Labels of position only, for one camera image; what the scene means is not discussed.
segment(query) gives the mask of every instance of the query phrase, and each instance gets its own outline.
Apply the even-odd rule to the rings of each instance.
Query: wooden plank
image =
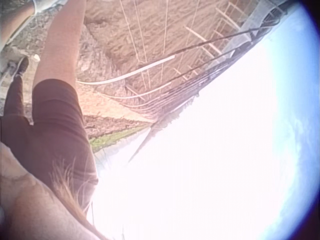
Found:
[[[235,5],[234,3],[232,2],[229,2],[229,5],[232,6],[234,9],[236,9],[239,13],[241,13],[242,15],[244,15],[246,18],[248,17],[247,14],[245,14],[244,11],[242,11],[237,5]]]
[[[221,11],[219,8],[215,8],[218,13],[220,13],[225,19],[227,19],[238,31],[241,29],[241,27],[231,19],[227,14],[225,14],[223,11]]]
[[[192,33],[193,35],[195,35],[196,37],[198,37],[199,39],[201,39],[202,41],[206,42],[207,39],[205,39],[203,36],[201,36],[199,33],[193,31],[192,29],[190,29],[189,27],[187,26],[184,26],[185,29],[187,29],[190,33]],[[215,50],[219,55],[222,54],[222,52],[217,48],[215,47],[212,43],[209,43],[208,44],[210,46],[210,48],[212,48],[213,50]]]
[[[182,73],[181,73],[178,69],[176,69],[175,67],[173,67],[173,70],[175,70],[175,72],[176,72],[177,74],[179,74],[179,75],[182,74]],[[183,75],[182,77],[184,78],[184,80],[188,81],[188,78],[186,77],[186,75]]]
[[[228,15],[226,15],[223,11],[221,11],[219,8],[215,8],[217,11],[218,11],[218,13],[220,13],[224,18],[223,18],[223,20],[224,20],[224,22],[226,23],[226,24],[229,24],[231,27],[234,27],[235,29],[237,29],[238,31],[240,31],[241,30],[241,27],[235,22],[235,21],[233,21]],[[248,34],[244,34],[244,36],[249,40],[249,41],[251,41],[251,38],[250,38],[250,36],[248,35]]]
[[[125,87],[132,93],[134,93],[135,95],[139,95],[138,91],[129,83],[125,84]],[[141,98],[143,101],[146,101],[146,99],[142,96],[139,96],[139,98]]]
[[[193,72],[195,75],[197,75],[197,76],[199,75],[196,70],[193,70],[192,72]]]

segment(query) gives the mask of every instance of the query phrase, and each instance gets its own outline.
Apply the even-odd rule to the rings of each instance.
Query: wire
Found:
[[[237,33],[234,33],[234,34],[231,34],[231,35],[228,35],[228,36],[210,39],[208,41],[203,41],[203,42],[200,42],[200,43],[195,44],[195,45],[191,45],[191,46],[188,46],[188,47],[181,48],[181,49],[179,49],[177,51],[171,52],[170,54],[168,54],[168,55],[166,55],[164,57],[161,57],[161,58],[158,58],[156,60],[153,60],[152,62],[148,63],[148,65],[146,65],[146,64],[140,65],[138,69],[136,69],[136,70],[134,70],[132,72],[126,73],[124,75],[112,78],[112,79],[108,79],[108,80],[105,80],[105,81],[96,81],[96,82],[85,82],[85,81],[77,81],[77,82],[81,83],[81,84],[86,84],[86,85],[101,85],[101,84],[109,84],[109,83],[117,82],[117,81],[120,81],[122,79],[126,79],[128,77],[131,77],[131,76],[133,76],[135,74],[141,73],[142,71],[150,69],[150,68],[152,68],[154,66],[157,66],[159,64],[162,64],[162,63],[164,63],[166,61],[174,59],[177,54],[180,54],[180,53],[183,53],[183,52],[195,49],[195,48],[199,48],[199,47],[202,47],[204,45],[207,45],[207,44],[210,44],[210,43],[214,43],[214,42],[217,42],[217,41],[220,41],[220,40],[223,40],[223,39],[233,38],[233,37],[239,36],[241,34],[247,34],[247,33],[250,33],[250,32],[259,31],[259,30],[263,30],[263,29],[270,29],[270,28],[273,28],[274,26],[276,26],[278,23],[279,22],[276,22],[276,23],[268,25],[268,26],[261,26],[261,27],[251,28],[251,29],[248,29],[246,31],[241,31],[241,32],[237,32]],[[210,61],[216,60],[217,58],[219,58],[221,56],[224,56],[225,54],[226,53],[223,53],[223,54],[219,55],[218,57],[211,59]]]

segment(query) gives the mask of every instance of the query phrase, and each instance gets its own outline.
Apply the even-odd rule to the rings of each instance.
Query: hair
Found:
[[[86,229],[95,234],[101,240],[108,240],[96,229],[95,226],[88,222],[85,212],[80,207],[78,194],[71,184],[72,169],[70,167],[64,169],[61,166],[54,164],[51,177],[53,192],[60,200],[60,202],[64,205],[64,207],[69,211],[69,213],[76,220],[78,220],[81,225],[83,225]]]

